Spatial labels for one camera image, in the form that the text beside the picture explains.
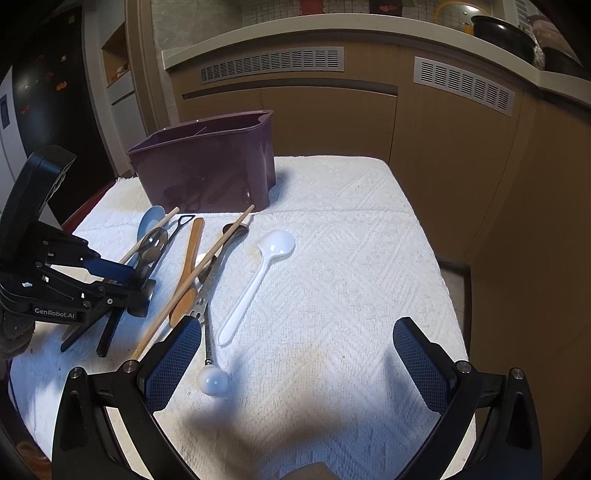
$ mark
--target white countertop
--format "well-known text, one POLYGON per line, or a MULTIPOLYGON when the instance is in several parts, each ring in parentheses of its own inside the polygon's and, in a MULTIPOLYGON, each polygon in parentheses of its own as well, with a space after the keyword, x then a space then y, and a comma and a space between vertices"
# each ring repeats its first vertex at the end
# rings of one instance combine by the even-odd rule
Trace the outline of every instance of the white countertop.
POLYGON ((466 35, 452 28, 443 27, 410 18, 371 14, 324 14, 281 18, 249 27, 239 28, 188 47, 163 50, 164 68, 169 69, 204 53, 256 38, 272 37, 287 33, 323 30, 365 31, 386 33, 424 40, 448 46, 495 64, 518 77, 536 85, 541 90, 553 92, 591 106, 591 82, 563 75, 544 72, 515 55, 480 38, 466 35))

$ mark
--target cabinet door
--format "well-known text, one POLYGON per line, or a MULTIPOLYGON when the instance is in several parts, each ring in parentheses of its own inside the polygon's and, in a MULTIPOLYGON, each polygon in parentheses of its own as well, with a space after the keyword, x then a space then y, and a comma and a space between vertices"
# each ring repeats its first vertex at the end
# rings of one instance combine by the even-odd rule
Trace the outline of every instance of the cabinet door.
POLYGON ((113 116, 121 146, 127 152, 131 147, 145 140, 146 132, 139 114, 135 94, 113 105, 113 116))
POLYGON ((259 89, 249 89, 214 93, 213 95, 183 100, 177 106, 178 118, 181 122, 227 113, 262 110, 261 91, 259 89))
POLYGON ((467 262, 475 237, 509 159, 523 91, 459 61, 411 49, 401 54, 398 107, 390 168, 435 253, 467 262), (413 82, 414 57, 479 74, 515 92, 511 117, 413 82))
POLYGON ((349 155, 388 161, 397 98, 332 87, 261 89, 274 110, 275 155, 349 155))

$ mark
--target textured white cloth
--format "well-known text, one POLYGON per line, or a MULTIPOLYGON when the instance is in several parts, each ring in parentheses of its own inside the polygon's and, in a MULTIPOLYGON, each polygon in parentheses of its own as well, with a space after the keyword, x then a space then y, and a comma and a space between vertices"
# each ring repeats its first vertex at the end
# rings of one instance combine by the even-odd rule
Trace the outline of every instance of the textured white cloth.
MULTIPOLYGON (((276 158, 271 205, 252 215, 250 233, 228 258, 211 306, 214 332, 256 270, 258 241, 273 229, 296 238, 293 255, 273 264, 227 347, 216 347, 230 376, 225 397, 203 395, 197 352, 168 407, 155 414, 200 478, 277 479, 322 461, 342 480, 395 478, 439 415, 424 404, 392 345, 392 327, 410 316, 454 360, 462 335, 427 238, 387 165, 371 158, 276 158)), ((104 258, 118 261, 135 242, 150 203, 138 179, 120 180, 76 230, 104 258)), ((203 215, 206 252, 236 214, 203 215)), ((15 359, 20 412, 51 457, 68 371, 116 369, 171 297, 190 227, 167 252, 147 319, 124 314, 109 356, 96 344, 99 321, 66 353, 64 326, 37 323, 30 350, 15 359)), ((131 465, 147 475, 112 415, 131 465)), ((472 424, 448 473, 475 439, 472 424)))

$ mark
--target blue gripper pad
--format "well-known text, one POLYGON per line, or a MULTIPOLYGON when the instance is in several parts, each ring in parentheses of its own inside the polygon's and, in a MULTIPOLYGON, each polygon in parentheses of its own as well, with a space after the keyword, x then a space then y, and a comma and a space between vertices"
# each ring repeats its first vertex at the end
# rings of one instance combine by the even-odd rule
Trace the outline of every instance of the blue gripper pad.
POLYGON ((436 343, 431 343, 409 317, 396 321, 394 348, 408 370, 429 410, 443 415, 456 383, 453 362, 436 343))
POLYGON ((201 324, 185 315, 162 342, 141 361, 138 388, 150 413, 163 410, 201 345, 201 324))

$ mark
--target shelf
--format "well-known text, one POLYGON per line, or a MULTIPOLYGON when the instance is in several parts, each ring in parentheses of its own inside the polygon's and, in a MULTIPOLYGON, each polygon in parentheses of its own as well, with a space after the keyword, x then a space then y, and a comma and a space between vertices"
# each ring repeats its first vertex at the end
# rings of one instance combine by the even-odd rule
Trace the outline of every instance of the shelf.
POLYGON ((125 22, 109 37, 101 48, 107 86, 115 83, 129 70, 129 55, 125 38, 125 22))

